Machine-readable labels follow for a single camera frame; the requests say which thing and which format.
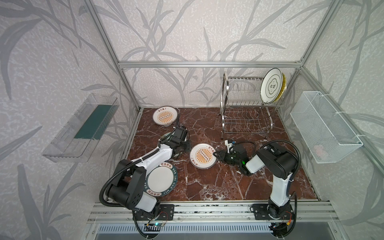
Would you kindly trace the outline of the small orange sunburst plate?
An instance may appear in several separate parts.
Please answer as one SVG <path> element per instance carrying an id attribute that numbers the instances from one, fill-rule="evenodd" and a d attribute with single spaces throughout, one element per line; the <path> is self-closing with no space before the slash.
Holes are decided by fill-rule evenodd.
<path id="1" fill-rule="evenodd" d="M 209 144 L 197 144 L 190 152 L 190 162 L 198 169 L 209 169 L 217 162 L 216 149 Z"/>

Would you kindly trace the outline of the yellow woven bamboo plate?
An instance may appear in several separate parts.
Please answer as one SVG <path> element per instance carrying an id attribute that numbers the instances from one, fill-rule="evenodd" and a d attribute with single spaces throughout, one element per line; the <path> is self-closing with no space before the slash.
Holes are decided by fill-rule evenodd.
<path id="1" fill-rule="evenodd" d="M 285 76 L 285 74 L 282 74 L 282 87 L 281 87 L 281 90 L 279 91 L 279 94 L 277 96 L 277 98 L 275 99 L 275 103 L 283 96 L 285 90 L 287 89 L 287 78 Z"/>

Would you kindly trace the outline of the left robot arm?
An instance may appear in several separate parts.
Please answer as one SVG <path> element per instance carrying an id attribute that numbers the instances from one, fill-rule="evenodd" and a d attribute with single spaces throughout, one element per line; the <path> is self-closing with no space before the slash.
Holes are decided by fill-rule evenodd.
<path id="1" fill-rule="evenodd" d="M 162 163 L 185 152 L 190 145 L 187 135 L 186 127 L 175 127 L 149 153 L 132 161 L 121 160 L 100 190 L 100 203 L 107 207 L 125 207 L 158 215 L 160 201 L 146 193 L 146 176 Z"/>

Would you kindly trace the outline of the white plate dark lettered rim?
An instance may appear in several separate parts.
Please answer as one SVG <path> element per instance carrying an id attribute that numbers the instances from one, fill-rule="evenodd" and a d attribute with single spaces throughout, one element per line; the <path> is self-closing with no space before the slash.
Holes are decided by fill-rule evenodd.
<path id="1" fill-rule="evenodd" d="M 153 197 L 163 197 L 176 187 L 177 182 L 177 169 L 174 165 L 164 162 L 147 175 L 144 189 Z"/>

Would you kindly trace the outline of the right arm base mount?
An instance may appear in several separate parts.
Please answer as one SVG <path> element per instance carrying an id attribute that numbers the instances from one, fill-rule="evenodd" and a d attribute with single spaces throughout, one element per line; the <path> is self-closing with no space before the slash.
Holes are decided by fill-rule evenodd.
<path id="1" fill-rule="evenodd" d="M 250 211 L 255 220 L 291 220 L 294 214 L 289 203 L 281 207 L 275 204 L 253 204 Z"/>

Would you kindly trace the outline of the clear plastic wall shelf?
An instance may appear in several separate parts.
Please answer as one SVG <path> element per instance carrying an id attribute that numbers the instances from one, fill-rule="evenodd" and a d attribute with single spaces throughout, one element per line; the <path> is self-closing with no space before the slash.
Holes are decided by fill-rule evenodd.
<path id="1" fill-rule="evenodd" d="M 42 155 L 54 163 L 86 163 L 119 106 L 117 97 L 90 94 Z"/>

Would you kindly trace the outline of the large orange sunburst plate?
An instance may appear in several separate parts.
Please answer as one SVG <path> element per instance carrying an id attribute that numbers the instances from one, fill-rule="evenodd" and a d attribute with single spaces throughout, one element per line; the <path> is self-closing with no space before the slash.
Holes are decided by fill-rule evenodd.
<path id="1" fill-rule="evenodd" d="M 169 126 L 178 118 L 178 111 L 170 106 L 163 106 L 155 110 L 153 120 L 157 125 Z"/>

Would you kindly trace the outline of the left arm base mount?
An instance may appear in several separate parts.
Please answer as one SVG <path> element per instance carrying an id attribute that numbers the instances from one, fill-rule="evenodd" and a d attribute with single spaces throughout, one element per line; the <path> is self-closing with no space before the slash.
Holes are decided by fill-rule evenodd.
<path id="1" fill-rule="evenodd" d="M 133 211 L 136 220 L 149 221 L 161 220 L 172 221 L 175 213 L 175 205 L 173 204 L 160 204 L 155 206 L 152 212 L 145 212 L 144 210 Z"/>

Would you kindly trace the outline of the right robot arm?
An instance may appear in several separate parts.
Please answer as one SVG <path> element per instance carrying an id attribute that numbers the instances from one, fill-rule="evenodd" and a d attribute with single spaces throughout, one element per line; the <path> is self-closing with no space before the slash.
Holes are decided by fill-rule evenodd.
<path id="1" fill-rule="evenodd" d="M 237 166 L 241 174 L 251 176 L 266 167 L 273 174 L 273 189 L 268 199 L 268 215 L 280 219 L 290 210 L 289 190 L 298 173 L 302 158 L 298 148 L 286 140 L 274 140 L 254 149 L 251 157 L 242 146 L 243 142 L 226 141 L 226 150 L 213 153 L 217 160 Z"/>

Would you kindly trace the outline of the stainless steel dish rack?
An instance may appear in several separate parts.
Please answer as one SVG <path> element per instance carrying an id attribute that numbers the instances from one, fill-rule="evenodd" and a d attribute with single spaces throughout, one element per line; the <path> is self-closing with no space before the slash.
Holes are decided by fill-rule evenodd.
<path id="1" fill-rule="evenodd" d="M 283 101 L 261 99 L 261 77 L 223 75 L 220 114 L 223 139 L 227 134 L 256 134 L 265 138 L 274 128 L 274 115 Z"/>

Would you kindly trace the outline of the white plate green rim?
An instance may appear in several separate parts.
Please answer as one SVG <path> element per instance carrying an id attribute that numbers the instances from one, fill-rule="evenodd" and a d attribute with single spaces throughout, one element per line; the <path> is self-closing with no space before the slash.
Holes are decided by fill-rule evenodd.
<path id="1" fill-rule="evenodd" d="M 273 103 L 279 96 L 284 85 L 283 73 L 273 68 L 265 75 L 261 85 L 261 100 L 265 104 Z"/>

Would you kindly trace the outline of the green flower plate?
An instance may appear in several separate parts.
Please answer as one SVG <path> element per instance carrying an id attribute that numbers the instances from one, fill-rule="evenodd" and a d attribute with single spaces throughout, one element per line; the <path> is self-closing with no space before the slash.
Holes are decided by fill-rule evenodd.
<path id="1" fill-rule="evenodd" d="M 164 146 L 168 146 L 170 148 L 174 147 L 174 143 L 171 142 L 171 137 L 174 134 L 174 132 L 169 132 L 161 136 L 158 142 L 158 147 L 163 148 Z"/>

